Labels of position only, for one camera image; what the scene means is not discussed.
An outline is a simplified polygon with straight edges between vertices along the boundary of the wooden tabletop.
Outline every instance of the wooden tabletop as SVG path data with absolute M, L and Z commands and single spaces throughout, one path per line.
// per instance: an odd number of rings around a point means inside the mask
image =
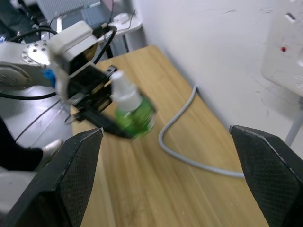
M 182 163 L 162 151 L 158 134 L 188 100 L 192 88 L 155 46 L 99 64 L 124 70 L 156 104 L 152 131 L 134 141 L 105 135 L 81 227 L 266 227 L 244 179 Z M 112 104 L 107 113 L 113 114 Z M 73 133 L 91 129 L 74 123 Z M 165 143 L 195 161 L 241 171 L 228 131 L 196 96 L 168 129 Z

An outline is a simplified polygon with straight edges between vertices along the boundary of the spray bottle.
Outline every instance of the spray bottle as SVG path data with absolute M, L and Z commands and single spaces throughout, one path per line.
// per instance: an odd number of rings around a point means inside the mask
M 111 75 L 112 100 L 117 103 L 116 122 L 134 137 L 143 136 L 155 125 L 155 108 L 140 94 L 126 74 L 119 70 Z

